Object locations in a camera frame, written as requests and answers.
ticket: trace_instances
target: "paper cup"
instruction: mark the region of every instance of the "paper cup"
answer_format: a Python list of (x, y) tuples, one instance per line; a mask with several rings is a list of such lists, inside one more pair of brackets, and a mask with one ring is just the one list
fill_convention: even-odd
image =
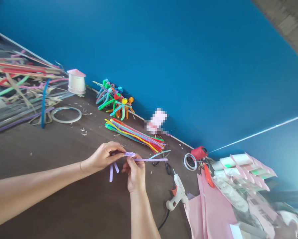
[(76, 95), (86, 93), (85, 78), (69, 74), (68, 91)]

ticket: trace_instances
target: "person's left hand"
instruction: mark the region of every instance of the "person's left hand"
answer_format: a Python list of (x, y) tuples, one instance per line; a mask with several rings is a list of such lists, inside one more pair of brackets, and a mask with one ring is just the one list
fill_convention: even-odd
[[(116, 155), (110, 156), (110, 152), (115, 150), (119, 150), (123, 153), (118, 153)], [(102, 145), (100, 145), (97, 151), (94, 152), (93, 155), (91, 155), (88, 159), (80, 163), (81, 170), (86, 175), (91, 175), (93, 173), (96, 173), (104, 169), (105, 167), (107, 167), (109, 164), (124, 157), (125, 152), (126, 150), (119, 143), (116, 143), (116, 142), (103, 143)]]

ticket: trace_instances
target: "person's right hand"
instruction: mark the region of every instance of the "person's right hand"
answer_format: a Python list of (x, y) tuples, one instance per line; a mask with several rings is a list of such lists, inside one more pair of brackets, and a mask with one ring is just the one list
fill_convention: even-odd
[[(141, 159), (141, 156), (136, 154), (133, 158)], [(144, 161), (134, 161), (132, 157), (128, 156), (123, 165), (122, 173), (128, 173), (128, 190), (133, 192), (146, 191), (146, 165)]]

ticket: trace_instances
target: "pipe cleaner figure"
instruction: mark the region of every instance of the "pipe cleaner figure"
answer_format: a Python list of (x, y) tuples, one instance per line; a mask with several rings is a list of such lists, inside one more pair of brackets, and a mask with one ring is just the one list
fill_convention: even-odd
[(98, 96), (98, 98), (97, 98), (97, 101), (99, 101), (99, 100), (103, 97), (103, 95), (106, 93), (106, 90), (107, 90), (107, 89), (109, 89), (110, 87), (115, 88), (115, 84), (111, 84), (111, 85), (110, 85), (110, 82), (107, 82), (104, 88), (103, 88), (103, 86), (100, 86), (100, 87), (101, 87), (104, 91), (101, 92), (101, 93), (99, 94), (99, 96)]
[(123, 93), (123, 89), (122, 89), (121, 86), (119, 86), (118, 88), (115, 88), (115, 91), (117, 91), (117, 92), (115, 92), (115, 94), (116, 93), (119, 93), (119, 94), (122, 94)]
[(98, 108), (100, 108), (100, 107), (102, 107), (104, 104), (106, 104), (107, 102), (108, 102), (108, 100), (109, 99), (113, 99), (113, 97), (112, 97), (112, 95), (113, 95), (113, 93), (114, 93), (114, 89), (112, 88), (112, 87), (110, 87), (109, 89), (108, 89), (108, 93), (107, 94), (105, 94), (103, 97), (106, 97), (106, 99), (105, 99), (105, 101), (102, 103), (102, 105), (100, 105)]
[(126, 107), (127, 108), (132, 108), (132, 106), (126, 105), (126, 103), (128, 102), (128, 100), (126, 98), (123, 98), (121, 100), (121, 102), (116, 102), (118, 104), (120, 104), (120, 106), (118, 108), (116, 108), (111, 114), (110, 116), (113, 116), (115, 114), (115, 112), (117, 112), (119, 109), (122, 109), (122, 117), (121, 120), (123, 120), (125, 118), (125, 114), (126, 114)]
[[(111, 113), (111, 112), (114, 112), (115, 111), (115, 108), (116, 108), (116, 104), (118, 105), (118, 100), (121, 99), (121, 95), (119, 93), (115, 94), (114, 96), (114, 99), (116, 100), (113, 104), (113, 108), (111, 110), (107, 110), (106, 112), (107, 113)], [(117, 117), (120, 118), (120, 115), (118, 115), (119, 111), (116, 111), (114, 114), (113, 114), (113, 117)]]
[(108, 89), (104, 89), (103, 96), (100, 99), (97, 99), (96, 104), (99, 104), (101, 101), (104, 101), (106, 103), (109, 100), (109, 97), (111, 98), (114, 96), (114, 89), (112, 87)]
[[(131, 106), (131, 104), (132, 104), (133, 101), (134, 101), (133, 97), (130, 97), (130, 98), (129, 98), (129, 101), (128, 101), (128, 103), (126, 103), (126, 105)], [(132, 109), (132, 107), (126, 108), (126, 119), (129, 118), (129, 109), (130, 109), (133, 113), (135, 113), (135, 111)]]
[[(105, 85), (107, 84), (108, 81), (109, 81), (108, 79), (103, 80), (103, 81), (102, 81), (102, 86), (105, 87)], [(99, 91), (99, 93), (98, 93), (98, 95), (97, 95), (97, 98), (99, 97), (99, 95), (100, 95), (102, 92), (103, 92), (103, 88), (100, 89), (100, 91)]]
[(119, 94), (119, 93), (115, 94), (115, 95), (113, 96), (113, 99), (111, 99), (110, 101), (108, 101), (108, 102), (103, 103), (102, 105), (100, 105), (100, 106), (98, 107), (98, 110), (102, 110), (102, 109), (105, 108), (107, 105), (113, 103), (113, 110), (111, 111), (111, 112), (113, 112), (113, 111), (115, 110), (116, 101), (117, 101), (118, 99), (120, 99), (120, 94)]
[[(131, 104), (132, 104), (133, 101), (134, 101), (133, 97), (130, 97), (130, 98), (129, 98), (129, 102), (126, 103), (126, 105), (131, 106)], [(129, 110), (128, 110), (128, 106), (125, 106), (125, 110), (126, 110), (126, 119), (128, 119), (128, 118), (129, 118)], [(119, 109), (119, 110), (116, 112), (117, 118), (120, 118), (120, 117), (121, 117), (121, 113), (120, 113), (120, 112), (121, 112), (121, 109)]]

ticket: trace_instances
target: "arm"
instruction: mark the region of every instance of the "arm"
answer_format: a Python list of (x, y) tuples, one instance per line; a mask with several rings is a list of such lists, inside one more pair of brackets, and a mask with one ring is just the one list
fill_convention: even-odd
[(127, 157), (122, 172), (128, 173), (128, 190), (131, 199), (131, 239), (161, 239), (154, 222), (146, 192), (146, 166)]
[(0, 224), (22, 213), (63, 187), (98, 172), (122, 158), (125, 149), (115, 142), (102, 144), (88, 159), (61, 168), (0, 180)]

